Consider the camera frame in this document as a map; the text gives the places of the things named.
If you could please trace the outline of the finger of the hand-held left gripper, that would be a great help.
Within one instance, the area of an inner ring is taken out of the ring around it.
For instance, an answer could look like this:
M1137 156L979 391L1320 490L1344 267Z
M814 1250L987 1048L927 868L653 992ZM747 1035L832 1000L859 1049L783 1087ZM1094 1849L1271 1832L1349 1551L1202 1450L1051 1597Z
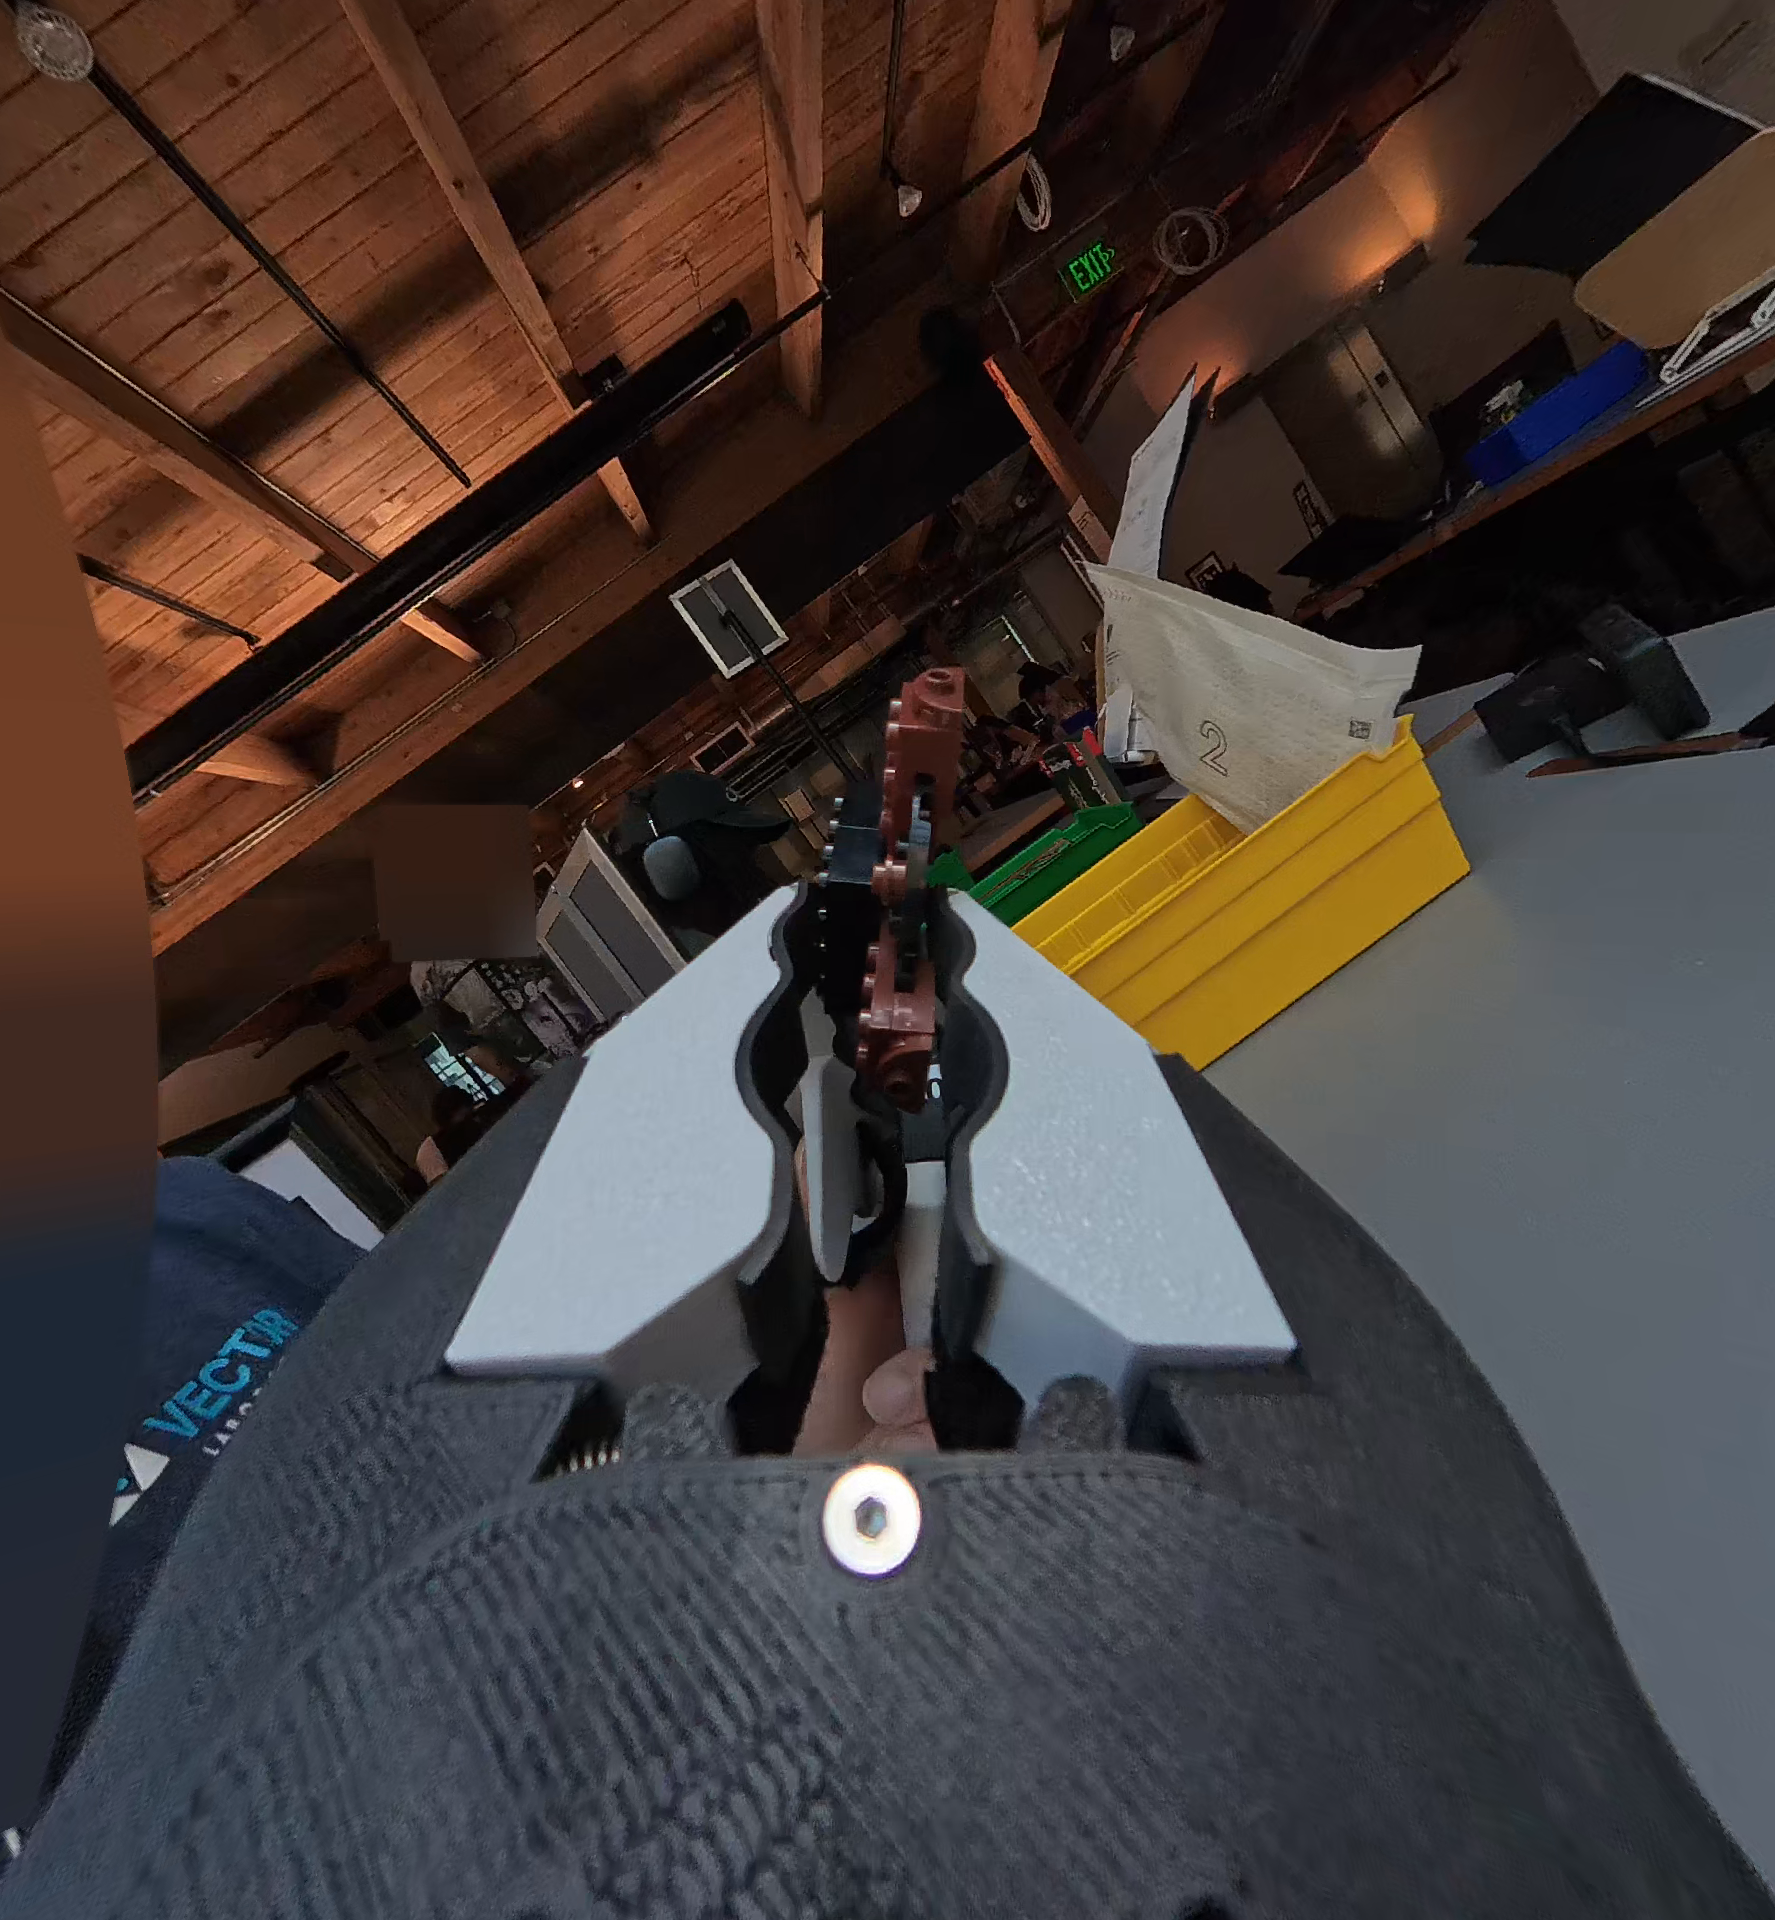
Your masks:
M866 1202L866 1165L859 1141L853 1069L839 1058L810 1058L800 1080L800 1209L811 1264L824 1281L850 1265L853 1224Z
M940 1293L947 1165L911 1162L898 1214L898 1310L906 1349L927 1349Z

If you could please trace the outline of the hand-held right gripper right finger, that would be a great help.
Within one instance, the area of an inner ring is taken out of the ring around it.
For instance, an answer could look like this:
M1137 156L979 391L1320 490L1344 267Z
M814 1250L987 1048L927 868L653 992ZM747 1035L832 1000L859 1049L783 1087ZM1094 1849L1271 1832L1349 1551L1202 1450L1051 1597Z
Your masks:
M1133 1424L1160 1372L1261 1372L1295 1335L1174 1072L964 895L934 908L945 1201L924 1407L947 1454L1019 1443L1056 1382Z

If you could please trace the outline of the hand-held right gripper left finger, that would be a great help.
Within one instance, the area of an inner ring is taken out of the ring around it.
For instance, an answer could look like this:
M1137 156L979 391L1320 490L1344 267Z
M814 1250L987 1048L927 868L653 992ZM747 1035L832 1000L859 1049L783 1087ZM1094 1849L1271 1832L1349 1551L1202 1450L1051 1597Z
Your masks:
M682 1387L793 1454L826 1348L797 1196L810 889L781 889L584 1055L445 1349L458 1378Z

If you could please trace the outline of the yellow plastic bin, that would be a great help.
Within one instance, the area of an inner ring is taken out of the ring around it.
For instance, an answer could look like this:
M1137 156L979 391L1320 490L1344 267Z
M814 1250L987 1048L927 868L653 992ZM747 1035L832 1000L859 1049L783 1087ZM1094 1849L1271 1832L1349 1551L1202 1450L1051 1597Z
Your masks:
M1154 1052L1203 1069L1470 878L1401 716L1264 827L1189 796L1066 883L1016 938Z

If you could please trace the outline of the brown and black brick model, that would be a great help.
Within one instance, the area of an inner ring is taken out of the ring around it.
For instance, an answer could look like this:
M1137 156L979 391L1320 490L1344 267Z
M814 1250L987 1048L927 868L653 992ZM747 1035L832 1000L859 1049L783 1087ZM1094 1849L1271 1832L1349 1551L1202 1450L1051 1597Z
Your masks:
M937 865L957 846L963 669L924 669L889 700L878 783L843 794L811 886L826 1018L856 1085L898 1113L924 1104L941 1025L934 967Z

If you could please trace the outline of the grey desk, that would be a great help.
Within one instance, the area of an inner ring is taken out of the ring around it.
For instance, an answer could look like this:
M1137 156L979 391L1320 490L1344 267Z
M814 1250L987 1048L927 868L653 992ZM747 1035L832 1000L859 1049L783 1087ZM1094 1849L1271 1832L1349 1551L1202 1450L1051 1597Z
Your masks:
M1428 767L1470 878L1208 1080L1470 1349L1775 1891L1775 745Z

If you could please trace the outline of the green plastic bin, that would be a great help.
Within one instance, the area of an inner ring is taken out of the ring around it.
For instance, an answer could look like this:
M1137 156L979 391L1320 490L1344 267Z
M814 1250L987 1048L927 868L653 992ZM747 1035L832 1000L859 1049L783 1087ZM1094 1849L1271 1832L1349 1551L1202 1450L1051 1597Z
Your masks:
M1016 930L1025 918L1087 878L1144 827L1133 804L1079 807L1013 850L986 878L970 878L957 850L927 868L934 891L968 895L996 924Z

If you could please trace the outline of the white paper bag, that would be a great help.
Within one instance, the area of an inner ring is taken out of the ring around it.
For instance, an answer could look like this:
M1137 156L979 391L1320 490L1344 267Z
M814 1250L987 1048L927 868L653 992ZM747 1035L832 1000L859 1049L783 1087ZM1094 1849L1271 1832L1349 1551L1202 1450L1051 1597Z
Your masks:
M1352 647L1113 565L1087 565L1107 690L1167 777L1252 834L1353 755L1388 755L1421 647Z

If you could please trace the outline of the printed paper sheet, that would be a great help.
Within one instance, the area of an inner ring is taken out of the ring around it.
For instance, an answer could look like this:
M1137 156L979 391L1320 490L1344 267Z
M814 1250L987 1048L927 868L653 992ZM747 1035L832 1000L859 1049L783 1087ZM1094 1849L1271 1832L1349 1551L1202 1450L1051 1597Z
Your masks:
M1113 572L1130 572L1149 579L1160 578L1170 499L1185 470L1186 447L1192 445L1199 425L1213 414L1216 386L1218 370L1203 378L1199 378L1199 370L1189 370L1154 428L1136 447L1124 477L1124 499L1110 549Z

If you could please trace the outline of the black power adapter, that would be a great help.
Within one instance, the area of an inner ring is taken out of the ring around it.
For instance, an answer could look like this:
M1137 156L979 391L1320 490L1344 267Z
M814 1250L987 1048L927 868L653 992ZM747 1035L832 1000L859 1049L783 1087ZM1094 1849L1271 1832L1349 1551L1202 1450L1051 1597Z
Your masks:
M1700 690L1670 640L1651 623L1607 604L1579 617L1579 638L1657 738L1680 742L1708 726L1710 716Z

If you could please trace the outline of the grey metal door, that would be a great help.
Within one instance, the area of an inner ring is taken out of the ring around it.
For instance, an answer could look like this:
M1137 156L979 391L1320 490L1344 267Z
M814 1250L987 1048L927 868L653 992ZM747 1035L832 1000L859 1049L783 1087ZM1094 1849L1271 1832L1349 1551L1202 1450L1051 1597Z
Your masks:
M1333 519L1412 519L1435 501L1440 445L1362 320L1284 352L1261 401Z

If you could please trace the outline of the blue plastic bin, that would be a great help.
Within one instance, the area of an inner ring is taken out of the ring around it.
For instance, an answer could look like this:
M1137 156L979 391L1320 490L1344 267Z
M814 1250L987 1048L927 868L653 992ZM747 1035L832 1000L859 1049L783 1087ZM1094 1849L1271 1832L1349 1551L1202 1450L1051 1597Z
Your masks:
M1532 398L1509 421L1484 432L1463 457L1463 474L1477 489L1500 489L1523 467L1582 437L1647 383L1647 349L1615 343L1579 373Z

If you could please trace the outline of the long wooden workbench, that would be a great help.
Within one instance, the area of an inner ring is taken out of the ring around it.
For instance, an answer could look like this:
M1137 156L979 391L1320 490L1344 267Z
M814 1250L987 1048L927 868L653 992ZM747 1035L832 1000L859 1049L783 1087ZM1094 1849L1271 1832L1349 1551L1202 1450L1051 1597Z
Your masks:
M1660 383L1660 378L1651 378L1638 391L1631 391L1599 418L1588 421L1575 437L1552 445L1542 458L1532 458L1527 467L1507 477L1497 489L1480 489L1477 494L1470 494L1455 507L1417 529L1404 545L1392 549L1376 562L1333 587L1308 591L1298 601L1294 617L1308 623L1353 607L1365 591L1376 589L1405 565L1425 561L1447 542L1465 538L1471 529L1520 506L1532 494L1565 481L1569 474L1602 463L1611 450L1638 442L1643 437L1654 437L1667 421L1689 415L1695 408L1710 403L1713 396L1741 386L1742 378L1758 370L1775 373L1775 320L1702 354L1690 373L1674 383Z

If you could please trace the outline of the black flat board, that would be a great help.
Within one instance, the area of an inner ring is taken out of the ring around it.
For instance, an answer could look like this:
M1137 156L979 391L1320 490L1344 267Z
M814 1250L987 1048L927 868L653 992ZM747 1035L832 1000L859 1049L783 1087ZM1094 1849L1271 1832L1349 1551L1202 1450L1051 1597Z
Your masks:
M1627 72L1470 231L1465 262L1579 284L1759 130L1682 83Z

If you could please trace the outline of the small wooden board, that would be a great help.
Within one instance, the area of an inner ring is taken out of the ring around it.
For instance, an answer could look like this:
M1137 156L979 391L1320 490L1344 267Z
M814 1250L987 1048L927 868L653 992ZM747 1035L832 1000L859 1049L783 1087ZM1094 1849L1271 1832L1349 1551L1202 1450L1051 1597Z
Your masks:
M1605 255L1575 285L1585 317L1643 349L1674 349L1702 317L1775 285L1775 127Z

